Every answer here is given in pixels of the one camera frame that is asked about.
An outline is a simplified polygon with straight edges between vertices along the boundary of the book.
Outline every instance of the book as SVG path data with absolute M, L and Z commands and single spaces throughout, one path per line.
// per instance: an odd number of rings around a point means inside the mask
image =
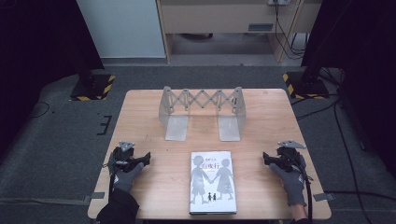
M 191 153 L 190 214 L 236 214 L 231 151 Z

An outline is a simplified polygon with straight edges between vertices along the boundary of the metal frame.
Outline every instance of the metal frame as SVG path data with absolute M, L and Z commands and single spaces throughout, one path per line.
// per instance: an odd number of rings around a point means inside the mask
M 200 90 L 193 95 L 188 89 L 175 94 L 170 87 L 163 88 L 163 96 L 159 108 L 159 119 L 165 129 L 165 140 L 185 141 L 191 105 L 201 108 L 212 104 L 216 106 L 220 141 L 240 141 L 242 128 L 246 120 L 245 100 L 242 88 L 237 87 L 233 93 L 226 95 L 223 90 L 216 90 L 212 95 Z M 231 115 L 221 115 L 224 106 L 231 107 Z M 177 107 L 183 107 L 186 115 L 175 115 Z

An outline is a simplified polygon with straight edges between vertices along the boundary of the wall outlet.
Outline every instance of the wall outlet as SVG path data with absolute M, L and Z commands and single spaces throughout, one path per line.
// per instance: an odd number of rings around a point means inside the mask
M 290 0 L 268 0 L 268 5 L 273 6 L 275 4 L 285 6 L 290 4 Z

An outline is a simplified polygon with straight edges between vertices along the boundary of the yellow and black hazard tape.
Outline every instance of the yellow and black hazard tape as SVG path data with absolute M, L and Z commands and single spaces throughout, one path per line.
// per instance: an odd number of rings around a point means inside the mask
M 292 99 L 325 99 L 328 95 L 320 95 L 320 94 L 297 94 L 294 91 L 293 86 L 291 85 L 291 81 L 289 79 L 288 74 L 283 74 L 283 80 L 285 81 L 286 87 L 288 88 L 289 95 Z
M 106 87 L 103 90 L 103 93 L 101 95 L 96 95 L 96 96 L 80 95 L 80 96 L 76 96 L 76 97 L 70 97 L 70 100 L 71 101 L 103 100 L 107 97 L 108 93 L 110 92 L 111 85 L 113 85 L 113 82 L 114 82 L 114 78 L 116 78 L 116 76 L 110 76 L 108 78 Z

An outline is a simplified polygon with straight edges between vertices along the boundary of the white wall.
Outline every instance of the white wall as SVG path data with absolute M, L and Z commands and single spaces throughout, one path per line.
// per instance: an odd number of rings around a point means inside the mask
M 77 0 L 101 58 L 165 58 L 155 0 Z

